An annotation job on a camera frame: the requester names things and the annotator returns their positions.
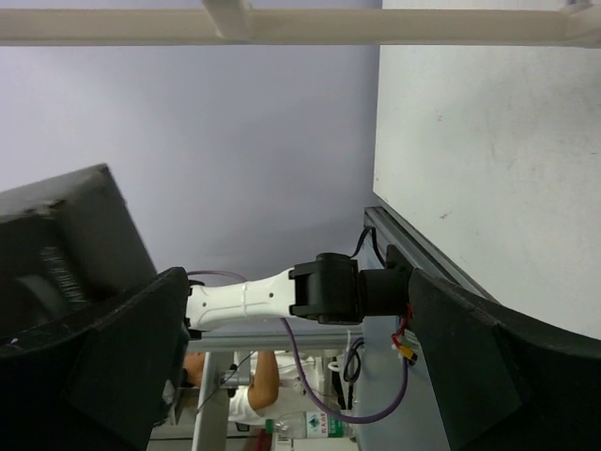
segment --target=plastic bottle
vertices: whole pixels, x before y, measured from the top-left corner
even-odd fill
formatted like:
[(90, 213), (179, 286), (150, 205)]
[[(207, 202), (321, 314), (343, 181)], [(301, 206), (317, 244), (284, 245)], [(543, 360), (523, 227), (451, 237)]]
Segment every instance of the plastic bottle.
[(287, 439), (326, 439), (353, 437), (352, 426), (324, 412), (294, 412), (265, 423), (268, 433), (277, 431)]

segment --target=white table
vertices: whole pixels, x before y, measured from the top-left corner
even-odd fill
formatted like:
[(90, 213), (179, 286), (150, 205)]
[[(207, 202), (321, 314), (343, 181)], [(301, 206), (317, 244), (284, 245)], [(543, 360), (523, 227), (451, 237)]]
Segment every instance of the white table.
[[(555, 9), (554, 0), (384, 0)], [(601, 338), (601, 52), (382, 47), (375, 192), (506, 306)]]

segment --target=white wall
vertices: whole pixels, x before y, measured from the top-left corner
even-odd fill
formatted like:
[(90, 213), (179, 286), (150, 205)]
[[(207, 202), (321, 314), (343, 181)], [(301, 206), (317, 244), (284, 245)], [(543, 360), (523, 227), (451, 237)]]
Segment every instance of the white wall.
[(0, 48), (0, 73), (0, 190), (107, 162), (159, 269), (260, 276), (349, 252), (373, 202), (376, 47)]

